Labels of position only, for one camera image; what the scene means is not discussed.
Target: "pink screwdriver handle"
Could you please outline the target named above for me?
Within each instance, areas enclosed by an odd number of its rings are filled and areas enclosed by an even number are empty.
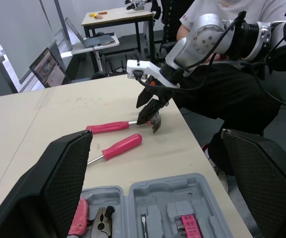
[[[116,130],[123,130],[129,128],[128,121],[117,121],[112,123],[107,123],[103,125],[89,125],[86,130],[92,130],[92,134],[110,132]]]
[[[112,157],[120,155],[142,143],[142,136],[140,134],[134,134],[119,141],[111,146],[109,149],[103,150],[105,160],[110,160]]]

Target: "pink tool handle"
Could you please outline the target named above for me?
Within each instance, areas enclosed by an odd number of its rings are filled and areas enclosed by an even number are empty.
[[[203,238],[193,214],[181,216],[187,238]]]
[[[117,121],[112,123],[107,123],[103,125],[89,125],[86,130],[92,130],[92,134],[110,132],[116,130],[123,130],[129,128],[128,121]]]
[[[140,134],[134,134],[119,141],[111,146],[109,149],[103,150],[105,160],[110,160],[112,157],[120,155],[142,143],[142,136]]]
[[[80,197],[77,210],[75,212],[68,236],[81,237],[87,231],[88,202],[84,197]]]

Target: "foam tray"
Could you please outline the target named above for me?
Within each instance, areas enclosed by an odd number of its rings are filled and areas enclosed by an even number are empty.
[[[134,183],[129,196],[118,186],[86,189],[89,220],[100,207],[114,206],[112,238],[182,238],[177,226],[181,216],[194,214],[203,238],[233,238],[214,195],[201,174],[180,175]],[[90,237],[91,230],[83,236]]]

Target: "laptop screen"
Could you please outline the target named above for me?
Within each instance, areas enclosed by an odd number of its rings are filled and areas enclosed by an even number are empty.
[[[38,80],[46,87],[62,85],[66,74],[47,48],[30,66]]]
[[[81,43],[84,44],[84,40],[82,36],[79,34],[78,30],[75,28],[75,26],[72,24],[72,22],[69,20],[68,17],[65,18],[66,23],[70,27],[70,29],[74,32],[74,34],[78,37],[78,39],[81,41]]]

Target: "white table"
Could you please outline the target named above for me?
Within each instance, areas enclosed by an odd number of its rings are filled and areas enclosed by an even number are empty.
[[[136,120],[139,110],[135,105],[142,89],[125,75],[49,88],[0,181],[0,204],[51,141],[91,124]],[[102,149],[134,133],[140,133],[143,142],[108,162],[89,166],[83,187],[119,185],[127,194],[131,184],[137,181],[201,173],[207,179],[234,237],[252,238],[173,101],[161,111],[161,117],[162,126],[156,134],[152,134],[151,128],[141,126],[94,135],[90,160],[100,155]]]
[[[0,180],[44,99],[48,90],[0,97]]]
[[[150,60],[152,62],[155,61],[155,49],[154,49],[154,32],[153,32],[153,17],[154,13],[147,10],[139,10],[134,11],[133,9],[127,10],[126,6],[121,8],[115,8],[110,10],[103,10],[100,12],[106,11],[107,14],[102,15],[102,19],[95,19],[94,17],[90,17],[90,12],[87,13],[82,21],[82,26],[84,28],[84,32],[86,37],[90,37],[90,30],[92,34],[95,34],[95,29],[104,28],[109,26],[118,26],[123,24],[135,24],[136,28],[136,36],[137,36],[137,48],[128,49],[127,51],[133,51],[137,49],[139,53],[141,53],[141,42],[140,42],[140,33],[139,33],[139,25],[138,22],[148,22],[148,35],[149,35],[149,50],[150,50]],[[124,53],[125,51],[118,51],[109,54],[118,54]]]
[[[78,55],[78,54],[83,54],[83,53],[92,52],[92,51],[99,51],[99,50],[103,50],[103,49],[107,49],[110,47],[115,47],[115,46],[120,45],[119,39],[116,35],[111,36],[111,37],[113,38],[113,40],[115,40],[115,42],[112,44],[104,45],[104,46],[96,46],[96,47],[86,48],[86,47],[84,47],[84,45],[81,42],[78,42],[78,43],[73,45],[71,54],[72,55]]]
[[[120,45],[120,42],[119,42],[118,37],[116,35],[111,36],[111,37],[115,40],[115,42],[112,44],[104,45],[104,46],[96,46],[96,47],[86,48],[86,47],[84,47],[84,45],[81,42],[78,42],[78,43],[73,45],[71,54],[72,55],[78,55],[78,54],[83,54],[83,53],[88,53],[88,52],[94,51],[95,57],[91,56],[93,68],[95,69],[96,67],[99,67],[99,70],[103,71],[101,58],[100,58],[100,54],[98,51],[102,50],[102,49],[107,49],[110,47]]]

